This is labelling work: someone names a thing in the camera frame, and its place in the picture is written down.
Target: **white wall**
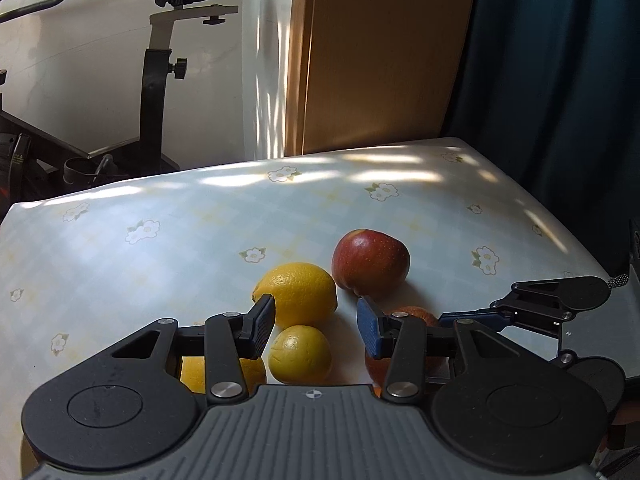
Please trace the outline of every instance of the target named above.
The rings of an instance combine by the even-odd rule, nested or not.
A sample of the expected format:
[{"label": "white wall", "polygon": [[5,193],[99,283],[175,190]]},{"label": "white wall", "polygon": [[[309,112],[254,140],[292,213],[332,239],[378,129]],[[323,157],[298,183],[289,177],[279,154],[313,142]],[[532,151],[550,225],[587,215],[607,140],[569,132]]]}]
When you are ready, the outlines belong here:
[{"label": "white wall", "polygon": [[242,8],[245,152],[275,158],[284,153],[291,0],[242,0]]},{"label": "white wall", "polygon": [[[0,12],[36,1],[3,0]],[[66,0],[0,25],[4,109],[87,151],[136,137],[148,16],[160,10],[152,0]],[[189,63],[184,80],[168,79],[163,151],[183,169],[256,151],[247,157],[242,133],[241,28],[241,14],[175,25],[172,60]]]}]

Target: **handlebar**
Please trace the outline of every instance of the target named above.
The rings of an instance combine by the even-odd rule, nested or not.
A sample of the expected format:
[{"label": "handlebar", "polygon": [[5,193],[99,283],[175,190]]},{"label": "handlebar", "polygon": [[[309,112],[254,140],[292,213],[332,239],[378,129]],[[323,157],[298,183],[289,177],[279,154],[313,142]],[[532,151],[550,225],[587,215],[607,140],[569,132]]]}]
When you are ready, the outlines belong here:
[{"label": "handlebar", "polygon": [[41,10],[50,9],[63,1],[65,0],[42,0],[36,4],[20,7],[19,9],[8,10],[7,12],[0,14],[0,23],[8,22],[15,18],[26,16],[27,14],[33,14],[34,12],[40,12]]}]

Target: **curtain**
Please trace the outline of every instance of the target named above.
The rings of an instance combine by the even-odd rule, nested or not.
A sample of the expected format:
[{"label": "curtain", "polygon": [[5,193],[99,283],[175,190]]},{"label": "curtain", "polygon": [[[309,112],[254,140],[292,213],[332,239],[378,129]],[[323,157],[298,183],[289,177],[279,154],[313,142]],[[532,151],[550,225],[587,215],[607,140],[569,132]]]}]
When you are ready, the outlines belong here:
[{"label": "curtain", "polygon": [[640,0],[475,0],[444,136],[516,180],[609,274],[640,215]]}]

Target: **table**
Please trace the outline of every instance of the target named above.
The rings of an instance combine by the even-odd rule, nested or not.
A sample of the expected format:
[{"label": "table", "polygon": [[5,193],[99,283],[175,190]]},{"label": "table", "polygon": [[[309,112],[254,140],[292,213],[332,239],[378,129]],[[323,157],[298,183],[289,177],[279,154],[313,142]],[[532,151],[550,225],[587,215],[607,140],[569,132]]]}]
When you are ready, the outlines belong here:
[{"label": "table", "polygon": [[[160,317],[183,326],[246,312],[276,265],[330,271],[338,240],[357,228],[398,238],[411,254],[406,283],[383,308],[439,316],[485,308],[516,281],[608,279],[558,220],[458,139],[241,162],[17,204],[0,226],[0,478],[20,477],[20,412],[40,384]],[[330,381],[370,382],[355,298],[338,290],[321,329]],[[503,333],[556,355],[550,338]]]}]

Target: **apple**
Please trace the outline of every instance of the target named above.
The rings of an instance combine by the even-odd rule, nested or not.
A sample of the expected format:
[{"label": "apple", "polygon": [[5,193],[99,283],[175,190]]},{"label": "apple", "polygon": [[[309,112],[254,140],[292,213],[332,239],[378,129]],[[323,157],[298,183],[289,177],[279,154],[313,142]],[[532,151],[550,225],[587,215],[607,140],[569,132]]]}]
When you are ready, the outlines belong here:
[{"label": "apple", "polygon": [[331,274],[340,288],[375,299],[404,282],[409,262],[409,251],[400,240],[371,229],[356,229],[335,247]]},{"label": "apple", "polygon": [[[419,306],[402,306],[400,308],[394,308],[392,312],[406,312],[411,316],[419,317],[424,320],[427,326],[438,326],[438,319],[430,312],[420,308]],[[432,372],[438,368],[443,357],[427,357],[424,360],[424,365],[427,372]],[[384,359],[374,359],[367,351],[364,351],[364,364],[369,372],[369,377],[378,386],[382,386],[385,382],[386,371],[389,370],[389,364],[391,363],[391,357],[385,357]]]}]

